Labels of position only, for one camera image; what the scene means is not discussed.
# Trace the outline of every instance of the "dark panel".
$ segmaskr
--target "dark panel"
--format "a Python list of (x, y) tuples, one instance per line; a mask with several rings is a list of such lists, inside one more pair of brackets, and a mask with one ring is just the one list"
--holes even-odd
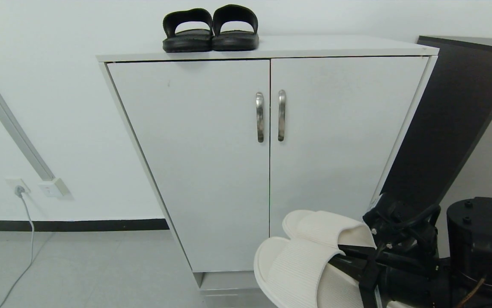
[[(169, 230), (165, 219), (33, 222), (39, 232)], [(29, 222), (0, 220), (0, 231), (30, 231)]]
[(383, 192), (412, 205), (440, 202), (492, 119), (492, 50), (420, 37), (438, 61)]
[(444, 44), (450, 44), (453, 41), (455, 46), (492, 51), (492, 38), (487, 37), (420, 36), (419, 41), (434, 41)]

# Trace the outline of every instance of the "gray floor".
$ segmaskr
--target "gray floor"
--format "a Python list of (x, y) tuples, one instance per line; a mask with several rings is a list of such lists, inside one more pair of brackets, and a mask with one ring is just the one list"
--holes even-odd
[[(0, 232), (0, 303), (29, 232)], [(3, 308), (207, 308), (169, 231), (35, 234), (35, 263)]]

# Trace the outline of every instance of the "slipper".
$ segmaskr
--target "slipper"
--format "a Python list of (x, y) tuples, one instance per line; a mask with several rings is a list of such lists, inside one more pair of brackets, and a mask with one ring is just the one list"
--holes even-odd
[(328, 265), (338, 253), (303, 238), (271, 237), (259, 246), (253, 272), (278, 308), (363, 308), (358, 283)]
[[(364, 246), (364, 247), (373, 247), (375, 248), (375, 242), (373, 241), (373, 236), (371, 235), (371, 231), (369, 227), (363, 222), (358, 222), (357, 220), (341, 216), (338, 214), (318, 211), (313, 212), (311, 210), (295, 210), (286, 215), (282, 222), (283, 229), (285, 233), (291, 238), (294, 239), (309, 239), (312, 242), (318, 244), (326, 244), (333, 247), (333, 243), (337, 240), (338, 244), (341, 245), (352, 245), (352, 246)], [(272, 248), (272, 254), (275, 254), (275, 251), (278, 250), (278, 247), (282, 246), (282, 242), (279, 244), (270, 243), (269, 245), (274, 245)], [(332, 292), (345, 292), (349, 296), (354, 295), (354, 302), (361, 301), (360, 290), (358, 287), (358, 281), (340, 271), (336, 267), (326, 264), (324, 271), (322, 272), (322, 278), (328, 280), (328, 285), (332, 285)], [(320, 280), (320, 285), (326, 283), (325, 281)], [(350, 285), (354, 286), (354, 292), (350, 290)], [(347, 302), (347, 304), (339, 304), (339, 305), (320, 305), (322, 307), (349, 307), (347, 305), (351, 305)], [(401, 302), (389, 302), (387, 307), (389, 308), (411, 308), (406, 304)]]
[[(343, 226), (354, 227), (343, 230)], [(290, 212), (283, 219), (282, 227), (289, 238), (303, 237), (314, 242), (333, 244), (341, 232), (346, 232), (347, 236), (341, 236), (338, 241), (339, 244), (377, 247), (371, 231), (365, 223), (322, 210), (318, 212), (311, 210)]]
[[(221, 26), (229, 21), (244, 21), (250, 24), (252, 31), (232, 30), (221, 32)], [(257, 16), (249, 8), (228, 4), (213, 13), (212, 48), (217, 51), (254, 50), (259, 45), (257, 35)]]
[[(189, 21), (202, 21), (210, 29), (191, 29), (176, 33), (178, 25)], [(188, 11), (171, 12), (162, 22), (167, 38), (162, 41), (162, 49), (167, 53), (187, 53), (210, 51), (212, 39), (212, 18), (210, 12), (196, 8)]]
[(271, 237), (259, 246), (253, 262), (259, 287), (279, 308), (363, 308), (358, 282), (328, 261), (344, 255), (338, 243), (371, 245), (366, 229), (345, 216), (309, 213), (296, 237)]

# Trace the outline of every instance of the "baseboard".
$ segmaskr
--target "baseboard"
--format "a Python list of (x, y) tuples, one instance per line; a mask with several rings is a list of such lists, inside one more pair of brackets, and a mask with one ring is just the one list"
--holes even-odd
[[(79, 222), (33, 222), (39, 232), (89, 232), (169, 230), (165, 219), (84, 220)], [(0, 220), (0, 231), (30, 231), (28, 221)]]

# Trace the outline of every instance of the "metal handle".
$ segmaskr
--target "metal handle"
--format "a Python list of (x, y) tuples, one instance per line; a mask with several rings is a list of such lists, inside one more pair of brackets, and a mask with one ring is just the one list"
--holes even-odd
[(283, 130), (286, 125), (286, 92), (278, 92), (278, 140), (283, 142)]
[(264, 138), (263, 131), (265, 130), (265, 121), (263, 121), (263, 93), (257, 92), (255, 95), (255, 104), (257, 110), (257, 141), (262, 143)]

